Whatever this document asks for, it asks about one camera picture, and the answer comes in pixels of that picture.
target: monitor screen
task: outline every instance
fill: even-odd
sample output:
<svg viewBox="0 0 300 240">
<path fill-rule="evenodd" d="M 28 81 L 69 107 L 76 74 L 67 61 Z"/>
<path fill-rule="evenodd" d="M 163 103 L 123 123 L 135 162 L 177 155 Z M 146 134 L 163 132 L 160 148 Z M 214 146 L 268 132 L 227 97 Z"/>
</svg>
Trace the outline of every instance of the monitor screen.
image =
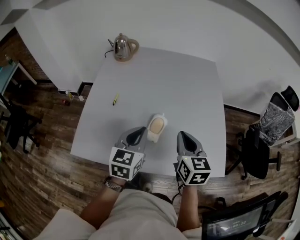
<svg viewBox="0 0 300 240">
<path fill-rule="evenodd" d="M 255 228 L 262 210 L 263 206 L 237 217 L 207 224 L 207 240 L 227 238 Z"/>
</svg>

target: small bottle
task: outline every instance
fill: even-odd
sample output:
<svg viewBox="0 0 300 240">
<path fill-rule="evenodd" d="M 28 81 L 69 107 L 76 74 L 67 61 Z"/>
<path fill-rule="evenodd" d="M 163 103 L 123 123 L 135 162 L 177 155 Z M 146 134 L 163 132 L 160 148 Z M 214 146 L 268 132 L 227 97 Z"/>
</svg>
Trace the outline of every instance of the small bottle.
<svg viewBox="0 0 300 240">
<path fill-rule="evenodd" d="M 13 60 L 10 57 L 8 57 L 7 54 L 5 54 L 5 59 L 10 65 L 13 65 Z"/>
<path fill-rule="evenodd" d="M 66 95 L 69 97 L 69 99 L 72 101 L 73 100 L 73 95 L 72 93 L 66 91 Z"/>
</svg>

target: kettle handle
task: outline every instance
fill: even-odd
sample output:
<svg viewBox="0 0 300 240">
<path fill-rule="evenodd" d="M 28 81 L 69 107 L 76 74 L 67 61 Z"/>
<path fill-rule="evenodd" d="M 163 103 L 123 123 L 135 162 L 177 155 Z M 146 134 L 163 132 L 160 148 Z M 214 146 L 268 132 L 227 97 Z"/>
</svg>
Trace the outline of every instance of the kettle handle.
<svg viewBox="0 0 300 240">
<path fill-rule="evenodd" d="M 139 50 L 140 48 L 140 44 L 138 43 L 138 41 L 134 40 L 134 39 L 128 39 L 128 43 L 129 44 L 134 44 L 135 45 L 135 49 L 132 51 L 132 54 L 135 54 L 137 52 L 137 50 Z"/>
</svg>

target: white table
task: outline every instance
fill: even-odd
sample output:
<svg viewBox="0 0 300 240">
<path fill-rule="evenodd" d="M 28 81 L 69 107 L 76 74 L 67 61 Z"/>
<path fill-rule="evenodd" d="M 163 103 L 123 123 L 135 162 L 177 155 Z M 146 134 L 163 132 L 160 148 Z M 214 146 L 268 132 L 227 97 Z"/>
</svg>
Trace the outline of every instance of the white table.
<svg viewBox="0 0 300 240">
<path fill-rule="evenodd" d="M 6 87 L 9 82 L 12 81 L 15 85 L 18 83 L 15 79 L 13 79 L 13 75 L 16 70 L 20 68 L 21 71 L 33 82 L 33 84 L 37 84 L 37 82 L 33 79 L 33 77 L 24 69 L 24 67 L 19 62 L 13 62 L 12 65 L 7 64 L 4 67 L 0 68 L 0 92 L 4 94 Z"/>
<path fill-rule="evenodd" d="M 186 131 L 202 143 L 211 176 L 223 177 L 226 135 L 220 85 L 216 64 L 205 59 L 144 47 L 129 62 L 107 54 L 82 111 L 71 154 L 108 164 L 111 148 L 124 131 L 147 126 L 152 115 L 164 113 L 168 125 L 157 143 L 147 143 L 141 171 L 174 176 L 176 137 Z"/>
</svg>

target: person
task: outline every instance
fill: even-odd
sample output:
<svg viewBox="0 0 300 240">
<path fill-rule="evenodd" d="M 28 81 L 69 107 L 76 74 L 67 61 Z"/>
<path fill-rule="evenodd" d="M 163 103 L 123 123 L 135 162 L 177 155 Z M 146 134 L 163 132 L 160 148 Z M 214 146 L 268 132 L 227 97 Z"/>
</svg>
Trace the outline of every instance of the person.
<svg viewBox="0 0 300 240">
<path fill-rule="evenodd" d="M 197 186 L 183 187 L 177 217 L 167 196 L 123 190 L 125 183 L 107 178 L 80 216 L 59 209 L 35 240 L 201 239 Z"/>
</svg>

